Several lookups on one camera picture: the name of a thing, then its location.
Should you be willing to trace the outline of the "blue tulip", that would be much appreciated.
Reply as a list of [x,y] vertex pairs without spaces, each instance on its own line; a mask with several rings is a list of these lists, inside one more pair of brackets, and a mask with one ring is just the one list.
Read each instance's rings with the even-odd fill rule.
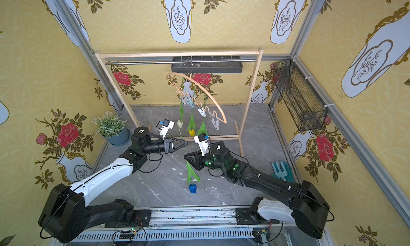
[[190,165],[190,163],[187,161],[186,162],[186,167],[187,167],[187,185],[189,188],[189,191],[191,194],[195,194],[197,191],[197,186],[195,183],[192,182],[192,176],[196,179],[201,181],[199,176],[195,173],[194,169]]

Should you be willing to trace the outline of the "white tulip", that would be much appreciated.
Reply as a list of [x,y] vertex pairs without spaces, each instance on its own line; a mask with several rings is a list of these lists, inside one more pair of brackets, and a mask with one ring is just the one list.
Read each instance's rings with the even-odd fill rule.
[[180,109],[179,109],[179,120],[177,122],[178,128],[181,129],[183,127],[183,115],[184,115],[184,93],[180,86],[177,86],[176,92],[180,98]]

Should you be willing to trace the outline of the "yellow tulip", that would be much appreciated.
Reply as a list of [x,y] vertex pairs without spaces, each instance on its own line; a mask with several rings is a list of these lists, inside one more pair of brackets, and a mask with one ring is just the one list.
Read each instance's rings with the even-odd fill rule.
[[191,113],[189,124],[187,127],[187,132],[189,133],[190,136],[195,136],[195,131],[196,131],[196,124],[195,124],[195,118],[193,113]]

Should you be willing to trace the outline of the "pink tulip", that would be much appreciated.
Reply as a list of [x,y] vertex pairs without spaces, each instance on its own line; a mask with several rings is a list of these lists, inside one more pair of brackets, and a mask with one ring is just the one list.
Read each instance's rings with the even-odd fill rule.
[[205,118],[203,119],[203,122],[202,122],[200,128],[198,129],[198,131],[196,132],[195,135],[198,136],[200,134],[208,135],[207,127],[206,127],[206,123],[205,123]]

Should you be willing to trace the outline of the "grey clothes peg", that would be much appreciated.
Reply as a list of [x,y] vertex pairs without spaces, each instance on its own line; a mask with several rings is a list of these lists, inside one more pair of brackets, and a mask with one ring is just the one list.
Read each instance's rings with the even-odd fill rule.
[[213,118],[211,119],[211,123],[212,123],[212,125],[214,126],[215,130],[219,131],[219,129],[220,129],[220,121],[219,121],[219,119],[218,119],[217,117],[213,117]]

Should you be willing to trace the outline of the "white clothes peg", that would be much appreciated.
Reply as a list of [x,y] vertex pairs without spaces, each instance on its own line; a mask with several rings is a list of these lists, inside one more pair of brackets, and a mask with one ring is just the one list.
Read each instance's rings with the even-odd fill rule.
[[203,118],[206,117],[206,110],[205,110],[205,109],[199,108],[199,109],[198,109],[198,112],[200,113],[200,115],[201,115]]

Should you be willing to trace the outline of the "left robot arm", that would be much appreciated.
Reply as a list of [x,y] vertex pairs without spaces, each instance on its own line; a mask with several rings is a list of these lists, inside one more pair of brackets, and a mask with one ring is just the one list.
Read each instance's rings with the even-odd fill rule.
[[188,145],[183,139],[152,139],[153,136],[147,127],[138,127],[130,137],[131,146],[106,168],[69,186],[55,186],[38,220],[42,230],[61,243],[68,243],[97,225],[134,224],[134,207],[124,199],[93,206],[90,203],[118,181],[139,171],[150,154],[173,153]]

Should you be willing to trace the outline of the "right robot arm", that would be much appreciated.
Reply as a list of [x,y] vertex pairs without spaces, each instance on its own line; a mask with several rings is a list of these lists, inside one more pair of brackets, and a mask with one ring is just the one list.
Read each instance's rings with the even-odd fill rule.
[[184,159],[195,170],[219,169],[230,183],[255,189],[280,201],[290,210],[291,219],[302,232],[322,238],[330,206],[312,183],[287,182],[263,173],[248,160],[242,161],[243,157],[230,151],[222,141],[213,143],[206,154],[195,151],[185,154]]

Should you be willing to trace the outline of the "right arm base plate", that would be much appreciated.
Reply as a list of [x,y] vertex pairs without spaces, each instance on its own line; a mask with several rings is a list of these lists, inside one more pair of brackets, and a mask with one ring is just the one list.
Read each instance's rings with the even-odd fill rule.
[[277,225],[281,222],[279,220],[264,219],[260,214],[252,211],[250,208],[236,208],[232,213],[233,218],[236,219],[237,225]]

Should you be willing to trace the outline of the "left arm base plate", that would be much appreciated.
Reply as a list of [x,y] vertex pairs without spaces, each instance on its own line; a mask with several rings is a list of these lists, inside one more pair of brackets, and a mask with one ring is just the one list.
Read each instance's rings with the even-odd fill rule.
[[123,228],[123,227],[148,227],[151,220],[152,211],[149,209],[134,209],[126,214],[120,221],[108,222],[105,228]]

